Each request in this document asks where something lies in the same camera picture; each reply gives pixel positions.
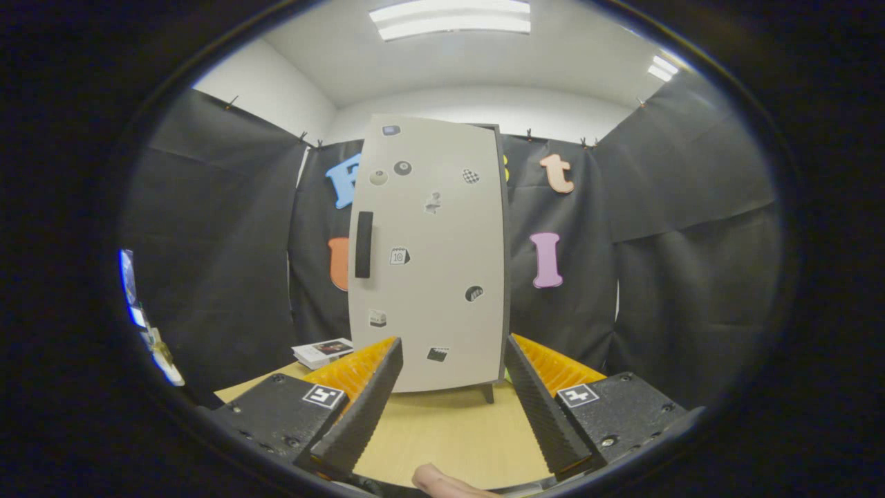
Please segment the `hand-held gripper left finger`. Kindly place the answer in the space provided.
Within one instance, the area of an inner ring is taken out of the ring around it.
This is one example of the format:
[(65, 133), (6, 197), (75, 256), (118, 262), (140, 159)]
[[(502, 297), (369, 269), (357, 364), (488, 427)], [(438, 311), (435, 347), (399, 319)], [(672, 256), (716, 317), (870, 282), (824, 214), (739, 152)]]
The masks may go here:
[(275, 373), (211, 419), (260, 457), (327, 480), (350, 478), (402, 371), (402, 341), (385, 338), (310, 372)]

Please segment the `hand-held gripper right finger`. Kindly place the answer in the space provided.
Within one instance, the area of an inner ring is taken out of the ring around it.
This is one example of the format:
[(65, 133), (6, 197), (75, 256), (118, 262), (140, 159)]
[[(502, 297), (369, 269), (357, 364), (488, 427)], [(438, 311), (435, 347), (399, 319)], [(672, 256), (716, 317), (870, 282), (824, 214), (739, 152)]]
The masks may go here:
[(505, 369), (557, 481), (680, 439), (706, 410), (687, 409), (636, 373), (606, 376), (517, 334), (507, 338)]

